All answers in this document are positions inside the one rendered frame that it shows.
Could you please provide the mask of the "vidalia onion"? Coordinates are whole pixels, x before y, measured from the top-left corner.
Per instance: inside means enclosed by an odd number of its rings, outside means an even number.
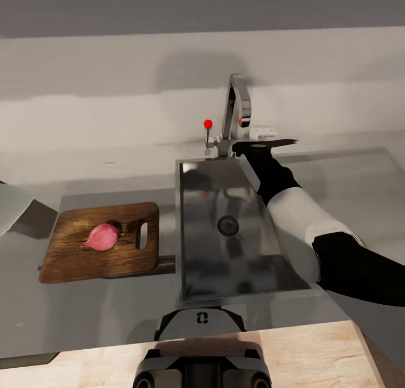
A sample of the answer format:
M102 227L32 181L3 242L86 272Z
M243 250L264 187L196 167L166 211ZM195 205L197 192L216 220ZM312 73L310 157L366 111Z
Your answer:
M106 251L118 241L119 229L110 224L100 224L89 233L88 241L81 245L81 249L92 247L97 251Z

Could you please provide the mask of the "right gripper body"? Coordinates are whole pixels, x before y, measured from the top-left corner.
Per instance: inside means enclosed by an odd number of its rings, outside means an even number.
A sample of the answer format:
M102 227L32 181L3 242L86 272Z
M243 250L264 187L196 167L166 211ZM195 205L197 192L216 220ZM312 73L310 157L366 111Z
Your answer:
M242 153L246 153L246 150L250 146L250 144L259 144L259 145L266 145L267 149L269 150L269 142L268 141L258 141L258 142L249 142L249 141L244 141L244 142L237 142L236 143L236 156L240 157Z

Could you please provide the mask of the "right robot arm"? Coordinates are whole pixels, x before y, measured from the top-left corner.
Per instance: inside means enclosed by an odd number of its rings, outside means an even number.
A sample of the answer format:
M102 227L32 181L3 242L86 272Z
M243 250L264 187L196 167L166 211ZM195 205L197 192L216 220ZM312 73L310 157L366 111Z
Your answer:
M233 144L241 169L274 221L292 267L319 284L405 374L405 266L366 249L308 195L271 154L274 127L250 128Z

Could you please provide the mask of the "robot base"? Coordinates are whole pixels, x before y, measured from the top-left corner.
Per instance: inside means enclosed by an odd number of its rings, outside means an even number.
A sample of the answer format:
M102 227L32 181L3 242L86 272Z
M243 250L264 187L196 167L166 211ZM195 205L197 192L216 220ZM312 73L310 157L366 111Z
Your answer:
M246 350L244 355L160 357L160 350L148 350L133 388L272 388L258 351Z

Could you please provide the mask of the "cutting board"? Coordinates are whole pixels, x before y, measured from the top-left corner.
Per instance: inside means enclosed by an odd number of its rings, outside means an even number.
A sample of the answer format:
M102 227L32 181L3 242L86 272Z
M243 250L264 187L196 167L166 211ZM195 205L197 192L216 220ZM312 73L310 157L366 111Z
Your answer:
M39 274L40 283L59 283L153 270L158 263L159 208L144 204L69 210L58 217ZM147 244L138 248L139 226L147 221ZM100 224L119 229L115 245L106 251L81 249Z

